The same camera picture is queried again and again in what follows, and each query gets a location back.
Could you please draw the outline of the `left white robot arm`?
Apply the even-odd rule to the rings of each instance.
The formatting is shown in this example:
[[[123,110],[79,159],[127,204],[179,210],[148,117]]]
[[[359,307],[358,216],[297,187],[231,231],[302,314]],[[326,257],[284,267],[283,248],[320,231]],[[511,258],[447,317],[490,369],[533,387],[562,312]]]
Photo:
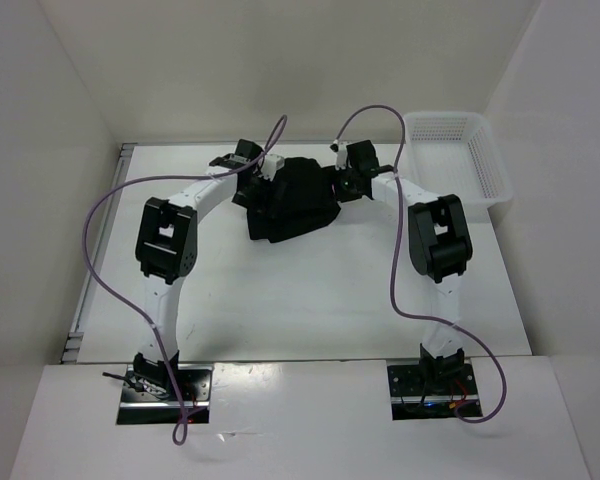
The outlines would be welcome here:
[[[146,201],[135,257],[144,276],[143,311],[152,333],[134,357],[133,373],[155,398],[171,398],[180,385],[176,324],[182,286],[197,260],[199,224],[249,187],[270,185],[284,163],[282,156],[241,140],[233,153],[212,160],[188,187],[166,199]]]

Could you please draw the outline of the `black shorts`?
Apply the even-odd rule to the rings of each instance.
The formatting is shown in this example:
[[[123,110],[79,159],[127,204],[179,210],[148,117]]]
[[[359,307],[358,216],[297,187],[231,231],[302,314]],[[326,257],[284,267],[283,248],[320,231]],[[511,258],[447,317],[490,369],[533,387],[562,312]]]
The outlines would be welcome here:
[[[246,210],[249,238],[279,243],[330,225],[339,215],[329,176],[316,160],[287,157],[273,181],[288,182],[284,207],[276,219]]]

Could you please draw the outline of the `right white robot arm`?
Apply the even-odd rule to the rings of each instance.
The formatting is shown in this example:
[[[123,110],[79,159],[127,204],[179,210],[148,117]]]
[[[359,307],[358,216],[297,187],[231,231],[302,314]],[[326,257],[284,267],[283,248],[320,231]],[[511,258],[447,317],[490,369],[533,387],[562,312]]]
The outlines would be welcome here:
[[[394,209],[402,222],[397,245],[407,246],[414,270],[429,282],[431,312],[413,314],[430,323],[420,343],[418,378],[425,393],[440,393],[461,373],[465,361],[459,292],[473,246],[464,208],[454,194],[427,191],[382,166],[369,140],[333,141],[336,155],[331,178],[336,199],[364,196]]]

